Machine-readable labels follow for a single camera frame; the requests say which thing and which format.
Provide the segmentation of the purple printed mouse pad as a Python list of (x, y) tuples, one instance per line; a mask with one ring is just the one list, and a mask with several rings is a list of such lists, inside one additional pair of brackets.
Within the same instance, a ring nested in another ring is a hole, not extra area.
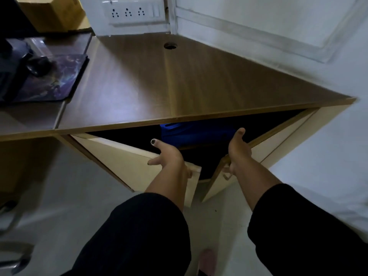
[(59, 102), (67, 99), (78, 84), (89, 58), (86, 54), (54, 55), (51, 71), (43, 77), (30, 73), (11, 103)]

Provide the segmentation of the brown cardboard box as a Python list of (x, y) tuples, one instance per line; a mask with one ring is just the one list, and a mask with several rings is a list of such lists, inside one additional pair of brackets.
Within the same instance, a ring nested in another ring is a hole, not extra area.
[(39, 33), (77, 30), (85, 18), (79, 0), (16, 0)]

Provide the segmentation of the blue bag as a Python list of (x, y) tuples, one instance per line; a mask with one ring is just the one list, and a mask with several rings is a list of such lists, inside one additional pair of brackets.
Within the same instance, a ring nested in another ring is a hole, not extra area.
[(163, 142), (177, 148), (229, 141), (237, 131), (223, 119), (161, 124)]

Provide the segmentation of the white wall socket panel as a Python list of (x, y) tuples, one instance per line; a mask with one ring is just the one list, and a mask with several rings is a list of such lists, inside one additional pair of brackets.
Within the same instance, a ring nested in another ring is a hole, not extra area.
[(101, 6), (113, 26), (166, 22), (164, 0), (101, 0)]

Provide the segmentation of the black device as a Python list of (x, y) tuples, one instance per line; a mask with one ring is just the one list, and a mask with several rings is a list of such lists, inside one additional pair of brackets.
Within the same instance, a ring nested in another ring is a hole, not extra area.
[(0, 38), (0, 104), (17, 96), (28, 77), (26, 64), (33, 54), (24, 40)]

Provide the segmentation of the person's right hand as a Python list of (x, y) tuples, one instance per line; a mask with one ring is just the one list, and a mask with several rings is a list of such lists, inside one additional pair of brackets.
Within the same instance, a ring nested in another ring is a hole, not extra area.
[(228, 145), (228, 155), (231, 161), (230, 173), (237, 177), (245, 178), (254, 161), (249, 145), (247, 143), (235, 144), (233, 136)]

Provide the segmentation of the metal chair base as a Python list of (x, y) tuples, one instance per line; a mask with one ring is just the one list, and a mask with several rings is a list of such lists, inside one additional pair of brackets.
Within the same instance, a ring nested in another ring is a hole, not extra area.
[(16, 200), (0, 203), (0, 272), (7, 270), (11, 276), (18, 276), (30, 263), (35, 244), (24, 240), (3, 240), (20, 221), (22, 215), (14, 212)]

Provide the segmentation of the person's left forearm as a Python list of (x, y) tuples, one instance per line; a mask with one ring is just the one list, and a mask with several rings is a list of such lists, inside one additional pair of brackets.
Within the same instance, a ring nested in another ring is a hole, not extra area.
[(147, 192), (118, 205), (61, 276), (184, 276), (191, 262), (182, 213), (187, 169), (161, 161)]

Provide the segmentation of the person's left hand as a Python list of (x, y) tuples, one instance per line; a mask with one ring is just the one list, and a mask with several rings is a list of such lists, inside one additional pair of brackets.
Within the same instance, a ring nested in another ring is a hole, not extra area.
[(181, 152), (170, 144), (166, 144), (166, 149), (160, 151), (159, 156), (150, 159), (148, 165), (160, 165), (164, 176), (172, 181), (186, 181), (192, 177), (192, 171), (186, 166)]

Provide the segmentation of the beige cabinet door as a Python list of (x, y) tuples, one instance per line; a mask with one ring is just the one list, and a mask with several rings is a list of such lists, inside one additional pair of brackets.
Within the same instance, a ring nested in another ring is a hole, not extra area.
[[(317, 110), (318, 108), (303, 110), (292, 118), (252, 140), (249, 143), (252, 157), (257, 162), (262, 162), (289, 136), (291, 136), (292, 133), (301, 127), (301, 125), (303, 125)], [(231, 161), (228, 155), (224, 156), (220, 160), (209, 182), (208, 189), (201, 200), (202, 202), (206, 202), (208, 199), (217, 195), (236, 181), (235, 176), (231, 175), (228, 171), (230, 163)]]
[(186, 181), (172, 181), (164, 176), (160, 165), (148, 165), (148, 161), (159, 154), (89, 134), (73, 135), (73, 138), (132, 190), (159, 194), (181, 211), (184, 206), (191, 206), (201, 167), (185, 162), (192, 177)]

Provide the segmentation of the black computer mouse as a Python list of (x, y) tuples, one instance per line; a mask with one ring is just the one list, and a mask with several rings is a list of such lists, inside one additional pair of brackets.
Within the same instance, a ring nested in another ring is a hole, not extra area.
[(25, 66), (32, 76), (43, 77), (51, 71), (53, 63), (47, 56), (40, 56), (30, 58)]

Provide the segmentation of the person's right forearm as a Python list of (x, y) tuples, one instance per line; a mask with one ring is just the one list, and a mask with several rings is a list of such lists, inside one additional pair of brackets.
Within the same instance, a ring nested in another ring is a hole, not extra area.
[(247, 229), (273, 276), (368, 276), (368, 243), (251, 157), (232, 162), (252, 216)]

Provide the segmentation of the brown wooden desk cabinet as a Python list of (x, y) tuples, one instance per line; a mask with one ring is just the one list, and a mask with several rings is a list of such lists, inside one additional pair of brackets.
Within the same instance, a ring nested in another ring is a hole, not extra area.
[(94, 36), (86, 54), (89, 63), (56, 131), (129, 189), (73, 135), (155, 153), (148, 141), (160, 138), (161, 124), (223, 119), (244, 127), (250, 143), (318, 108), (261, 162), (269, 168), (356, 100), (177, 35)]

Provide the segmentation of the pink slipper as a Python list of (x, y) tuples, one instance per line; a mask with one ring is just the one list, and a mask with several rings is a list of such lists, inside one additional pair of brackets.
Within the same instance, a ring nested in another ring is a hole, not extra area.
[(217, 255), (212, 249), (200, 253), (196, 276), (215, 276)]

